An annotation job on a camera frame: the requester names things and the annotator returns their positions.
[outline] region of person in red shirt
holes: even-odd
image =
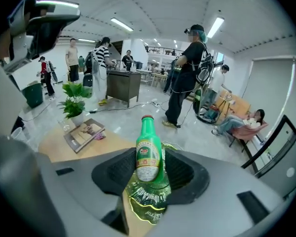
[[[55,91],[53,89],[53,86],[51,85],[51,72],[47,71],[47,62],[45,61],[45,57],[40,57],[39,61],[41,62],[41,75],[45,78],[45,83],[48,91],[48,96],[52,96],[55,94]]]

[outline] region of pink chair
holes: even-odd
[[[247,141],[246,144],[252,140],[252,138],[258,133],[260,132],[263,128],[267,127],[268,123],[266,123],[265,121],[262,121],[262,125],[260,125],[257,128],[252,129],[249,125],[244,125],[242,127],[237,127],[237,128],[233,128],[231,129],[230,133],[233,136],[233,140],[230,143],[229,147],[231,147],[232,143],[235,141],[235,139],[239,139],[239,140],[243,140],[243,141]]]

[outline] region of white flower pot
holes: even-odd
[[[80,126],[83,123],[83,113],[71,118],[75,126]]]

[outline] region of green leaves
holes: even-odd
[[[81,98],[90,98],[92,89],[83,87],[81,83],[68,82],[63,85],[64,92],[68,95],[65,102],[59,102],[58,106],[63,106],[64,113],[67,113],[66,118],[70,119],[82,113],[85,109],[85,102]]]

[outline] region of bottle cap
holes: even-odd
[[[151,116],[151,115],[144,115],[144,116],[142,117],[142,120],[143,120],[143,118],[147,118],[147,117],[149,117],[149,118],[152,118],[152,119],[153,119],[153,116]]]

